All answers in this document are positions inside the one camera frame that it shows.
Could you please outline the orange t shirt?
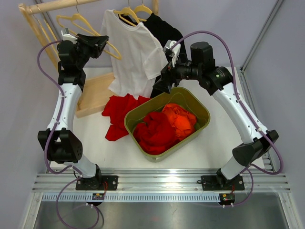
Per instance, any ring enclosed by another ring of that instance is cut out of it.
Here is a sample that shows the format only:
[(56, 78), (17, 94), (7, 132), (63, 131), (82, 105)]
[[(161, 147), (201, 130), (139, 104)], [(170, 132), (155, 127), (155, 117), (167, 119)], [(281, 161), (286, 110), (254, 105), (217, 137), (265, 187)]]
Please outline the orange t shirt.
[(184, 140), (195, 132), (197, 118), (194, 114), (185, 110), (178, 104), (167, 104), (162, 109), (169, 123), (175, 130), (175, 135), (179, 141)]

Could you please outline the red t shirt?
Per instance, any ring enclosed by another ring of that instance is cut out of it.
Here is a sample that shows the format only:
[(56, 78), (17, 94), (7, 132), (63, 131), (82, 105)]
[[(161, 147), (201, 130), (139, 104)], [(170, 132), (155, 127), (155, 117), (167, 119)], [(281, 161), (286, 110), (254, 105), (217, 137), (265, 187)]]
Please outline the red t shirt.
[(148, 113), (143, 121), (137, 124), (133, 136), (142, 150), (150, 155), (162, 154), (179, 143), (175, 129), (167, 116), (161, 112)]
[(124, 97), (111, 96), (102, 112), (102, 116), (109, 117), (111, 123), (105, 138), (108, 141), (117, 141), (128, 135), (128, 131), (124, 126), (125, 116), (128, 112), (149, 100), (150, 98), (142, 96), (135, 99), (130, 94), (126, 94)]

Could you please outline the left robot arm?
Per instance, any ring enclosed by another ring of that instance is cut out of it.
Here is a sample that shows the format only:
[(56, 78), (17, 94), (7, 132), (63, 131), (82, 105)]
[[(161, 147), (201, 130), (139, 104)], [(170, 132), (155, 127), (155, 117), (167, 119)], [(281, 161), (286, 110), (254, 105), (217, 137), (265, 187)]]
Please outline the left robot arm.
[[(83, 155), (81, 141), (73, 133), (73, 120), (78, 100), (83, 92), (86, 74), (83, 70), (89, 59), (97, 59), (105, 48), (108, 36), (65, 34), (56, 41), (59, 56), (59, 78), (49, 79), (58, 87), (59, 95), (52, 120), (44, 131), (38, 132), (38, 141), (44, 151), (47, 169), (61, 174), (69, 168), (79, 173), (77, 183), (87, 189), (97, 190), (103, 184), (98, 165)], [(59, 172), (51, 169), (50, 162), (66, 167)]]

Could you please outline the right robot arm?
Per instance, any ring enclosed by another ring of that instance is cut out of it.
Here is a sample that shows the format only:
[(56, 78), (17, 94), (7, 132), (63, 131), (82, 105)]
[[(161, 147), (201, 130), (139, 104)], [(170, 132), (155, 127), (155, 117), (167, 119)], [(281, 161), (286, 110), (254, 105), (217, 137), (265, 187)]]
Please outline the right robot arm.
[(220, 168), (210, 186), (229, 188), (240, 173), (264, 155), (279, 138), (275, 130), (269, 131), (253, 114), (237, 90), (234, 77), (225, 67), (215, 64), (212, 46), (207, 42), (191, 45), (191, 60), (180, 56), (180, 44), (168, 40), (163, 49), (169, 62), (161, 70), (161, 78), (153, 86), (170, 93), (181, 80), (197, 80), (226, 111), (234, 123), (242, 143), (232, 150), (233, 156)]

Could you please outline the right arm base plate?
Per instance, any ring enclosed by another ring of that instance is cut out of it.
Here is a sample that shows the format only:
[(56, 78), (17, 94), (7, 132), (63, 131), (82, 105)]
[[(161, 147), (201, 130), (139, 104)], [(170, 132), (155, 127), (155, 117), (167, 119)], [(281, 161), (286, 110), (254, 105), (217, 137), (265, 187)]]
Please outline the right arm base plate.
[(201, 176), (197, 183), (202, 185), (203, 191), (243, 191), (245, 190), (244, 181), (241, 175), (231, 180), (220, 181), (216, 175)]

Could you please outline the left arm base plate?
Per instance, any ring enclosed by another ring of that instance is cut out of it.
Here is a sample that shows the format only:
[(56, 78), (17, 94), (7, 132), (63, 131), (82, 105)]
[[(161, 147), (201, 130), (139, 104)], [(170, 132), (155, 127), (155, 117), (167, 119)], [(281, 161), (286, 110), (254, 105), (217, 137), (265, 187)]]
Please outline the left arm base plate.
[(102, 176), (99, 180), (96, 177), (81, 178), (76, 183), (76, 190), (79, 191), (116, 191), (118, 176)]

